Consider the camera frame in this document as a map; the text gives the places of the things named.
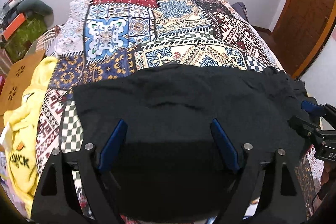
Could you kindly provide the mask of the person right hand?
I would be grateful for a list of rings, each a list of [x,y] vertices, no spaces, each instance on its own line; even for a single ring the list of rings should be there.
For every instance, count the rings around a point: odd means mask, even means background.
[[[321,186],[329,181],[330,173],[335,169],[335,162],[325,161],[323,163],[323,172],[321,175]]]

